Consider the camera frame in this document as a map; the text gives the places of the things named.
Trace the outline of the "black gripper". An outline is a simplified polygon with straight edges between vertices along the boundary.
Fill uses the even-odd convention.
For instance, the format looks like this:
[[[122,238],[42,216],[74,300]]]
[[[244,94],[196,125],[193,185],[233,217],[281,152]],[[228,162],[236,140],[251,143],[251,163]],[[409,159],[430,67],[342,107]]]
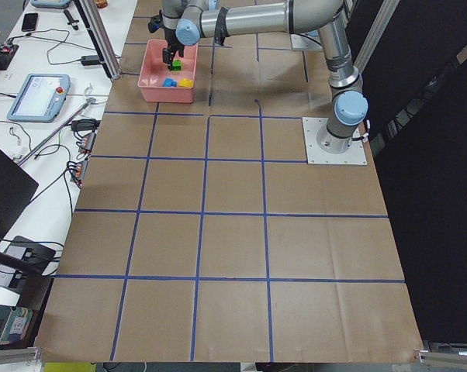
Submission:
[[[162,59],[167,68],[171,70],[172,57],[176,54],[183,57],[185,46],[178,40],[174,29],[164,28],[164,36],[168,46],[162,49]]]

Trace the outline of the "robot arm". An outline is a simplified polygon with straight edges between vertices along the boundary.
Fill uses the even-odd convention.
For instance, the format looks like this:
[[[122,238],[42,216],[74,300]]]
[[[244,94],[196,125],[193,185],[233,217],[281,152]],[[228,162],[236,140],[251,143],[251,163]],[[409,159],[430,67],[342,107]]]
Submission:
[[[340,154],[368,139],[367,133],[355,132],[359,126],[370,128],[368,101],[346,36],[343,1],[281,1],[236,8],[217,7],[215,1],[183,1],[165,2],[163,8],[171,10],[164,23],[171,28],[168,42],[177,49],[202,38],[222,45],[230,36],[287,33],[293,50],[322,52],[332,110],[317,133],[317,144],[328,153]]]
[[[176,55],[184,57],[185,46],[196,45],[201,38],[212,38],[219,15],[218,1],[163,1],[161,23],[167,46],[162,60],[168,69]]]

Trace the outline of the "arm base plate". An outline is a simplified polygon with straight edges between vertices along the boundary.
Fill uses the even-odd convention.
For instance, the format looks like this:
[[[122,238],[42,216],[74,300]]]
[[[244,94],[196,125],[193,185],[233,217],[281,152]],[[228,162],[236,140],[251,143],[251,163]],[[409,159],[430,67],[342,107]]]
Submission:
[[[339,139],[327,131],[328,118],[302,117],[306,161],[310,165],[366,166],[364,144],[354,141],[358,128],[351,137]]]
[[[292,34],[290,38],[293,50],[323,50],[323,47],[320,44],[320,38],[318,36],[311,36],[307,34]]]

